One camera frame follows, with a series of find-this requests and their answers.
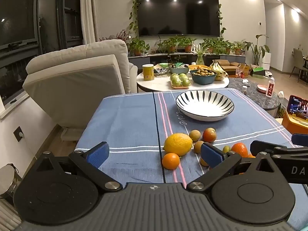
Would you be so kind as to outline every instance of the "yellow can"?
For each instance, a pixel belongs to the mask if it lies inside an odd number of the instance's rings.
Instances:
[[[153,64],[142,65],[142,70],[143,70],[143,79],[145,81],[154,80],[154,65]]]

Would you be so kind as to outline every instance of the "television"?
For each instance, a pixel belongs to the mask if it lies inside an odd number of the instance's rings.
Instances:
[[[139,36],[220,36],[218,0],[137,0]]]
[[[36,0],[0,0],[0,49],[37,41]]]

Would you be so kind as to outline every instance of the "ribbed black surface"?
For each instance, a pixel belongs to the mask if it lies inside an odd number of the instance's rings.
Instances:
[[[179,183],[129,183],[105,194],[87,216],[61,226],[24,222],[17,231],[293,231],[286,223],[251,227],[220,216],[205,195],[190,193]]]

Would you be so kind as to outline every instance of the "green bowl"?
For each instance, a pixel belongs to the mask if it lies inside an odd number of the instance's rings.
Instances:
[[[195,83],[198,83],[200,85],[206,85],[206,84],[213,83],[215,81],[215,77],[216,77],[217,73],[215,71],[211,71],[211,70],[207,70],[207,69],[205,69],[205,70],[207,72],[213,72],[214,75],[207,75],[207,76],[195,75],[194,73],[196,73],[198,70],[191,70],[190,73],[192,75],[192,80]]]
[[[162,68],[167,68],[169,67],[169,63],[159,63],[159,65],[162,67]]]
[[[169,70],[172,74],[187,74],[189,72],[189,68],[171,68],[169,67]]]

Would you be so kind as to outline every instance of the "white round table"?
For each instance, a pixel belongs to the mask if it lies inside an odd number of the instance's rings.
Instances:
[[[153,91],[169,91],[177,90],[171,87],[170,84],[170,75],[155,76],[152,81],[144,81],[143,73],[137,76],[137,86],[144,92],[153,92]],[[214,81],[211,84],[200,85],[193,81],[191,74],[187,73],[188,79],[190,81],[190,86],[187,90],[199,90],[199,89],[220,89],[225,88],[229,85],[229,79],[226,77],[222,81]]]

